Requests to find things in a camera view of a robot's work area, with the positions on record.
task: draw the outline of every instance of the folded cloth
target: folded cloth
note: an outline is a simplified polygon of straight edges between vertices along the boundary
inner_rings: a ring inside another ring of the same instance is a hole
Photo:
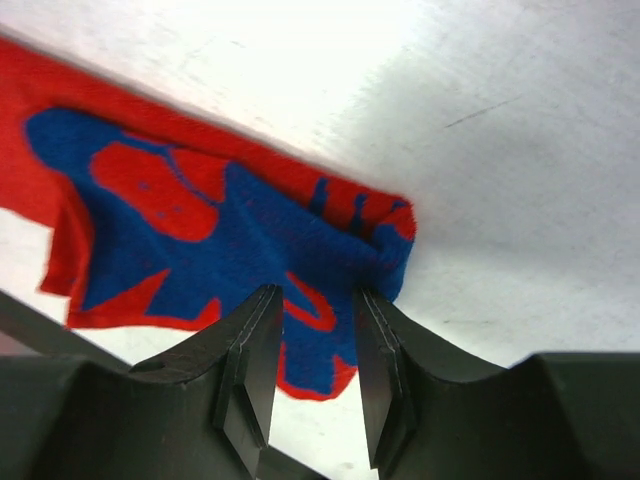
[[[67,325],[200,330],[282,285],[278,385],[325,400],[356,371],[351,293],[394,299],[409,202],[0,39],[0,206],[54,227],[41,289]]]

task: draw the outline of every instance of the red and blue cloth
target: red and blue cloth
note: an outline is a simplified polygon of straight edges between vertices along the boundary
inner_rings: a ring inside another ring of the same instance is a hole
[[[200,330],[284,287],[278,385],[337,396],[351,292],[394,299],[410,204],[0,39],[0,206],[54,227],[44,291],[67,325]]]

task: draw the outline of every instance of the white surface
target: white surface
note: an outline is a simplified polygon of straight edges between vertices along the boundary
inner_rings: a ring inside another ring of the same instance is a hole
[[[421,229],[397,304],[461,347],[505,365],[640,349],[640,5],[317,3],[0,0],[0,24],[408,195]],[[32,293],[46,235],[2,220],[16,273],[0,288],[60,318]],[[91,335],[124,357],[177,340]],[[279,395],[274,415],[276,446],[331,478],[371,475],[355,387]]]

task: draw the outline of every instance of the tabletop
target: tabletop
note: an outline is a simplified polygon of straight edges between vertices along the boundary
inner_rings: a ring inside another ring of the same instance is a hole
[[[0,29],[414,202],[397,305],[501,365],[639,350],[640,5],[634,0],[0,0]],[[0,211],[0,288],[37,293],[49,232]],[[187,333],[83,332],[137,361]],[[271,441],[368,472],[357,381],[278,393]]]

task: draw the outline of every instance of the white table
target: white table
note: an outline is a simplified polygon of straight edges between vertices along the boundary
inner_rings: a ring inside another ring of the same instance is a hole
[[[420,232],[397,304],[459,346],[503,365],[640,350],[637,1],[231,3],[0,0],[0,28],[407,195]],[[61,321],[34,293],[47,230],[0,214],[0,288]],[[135,361],[187,334],[86,335]],[[357,385],[278,394],[272,443],[376,478]]]

